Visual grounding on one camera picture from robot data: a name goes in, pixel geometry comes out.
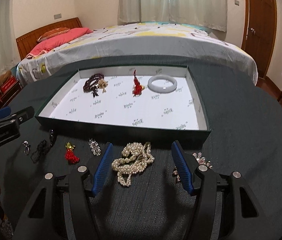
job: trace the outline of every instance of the door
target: door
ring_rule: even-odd
[[[266,75],[276,34],[276,1],[250,0],[250,17],[245,51],[257,65],[259,77]]]

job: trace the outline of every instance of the silver screw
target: silver screw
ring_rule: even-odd
[[[54,175],[52,173],[47,173],[45,179],[51,179]]]
[[[236,178],[240,178],[241,177],[241,173],[239,173],[238,171],[233,172],[233,176]]]
[[[78,172],[85,172],[87,170],[87,167],[86,166],[80,166],[78,168]]]
[[[208,167],[205,166],[205,165],[200,165],[200,166],[199,166],[199,170],[200,170],[200,171],[207,171],[207,170],[208,170]]]

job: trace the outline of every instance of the door frame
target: door frame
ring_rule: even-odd
[[[273,36],[273,42],[272,42],[270,57],[268,59],[268,64],[265,68],[264,76],[261,77],[261,78],[265,78],[266,73],[268,72],[268,67],[270,66],[272,55],[273,55],[273,50],[274,50],[274,44],[275,44],[275,39],[276,39],[276,28],[277,28],[277,4],[276,4],[276,0],[274,0],[274,14],[275,14],[274,15],[274,36]],[[247,35],[248,35],[249,17],[250,17],[250,0],[245,0],[245,23],[244,23],[242,45],[241,45],[241,49],[244,50],[244,51],[245,51],[246,40],[247,40]]]

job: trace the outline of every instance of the red cord pendant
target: red cord pendant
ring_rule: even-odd
[[[65,158],[68,160],[70,164],[76,164],[79,162],[80,158],[74,155],[73,149],[75,148],[75,145],[72,145],[71,143],[66,144],[67,152],[65,154]]]
[[[132,91],[132,94],[134,94],[135,96],[139,96],[142,93],[142,90],[144,90],[144,86],[140,85],[140,82],[138,81],[137,77],[136,77],[136,70],[134,70],[134,89]]]

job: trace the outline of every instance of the brown stuffed toy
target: brown stuffed toy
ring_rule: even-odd
[[[11,77],[11,70],[8,70],[6,73],[0,76],[0,87],[6,83],[6,81]]]

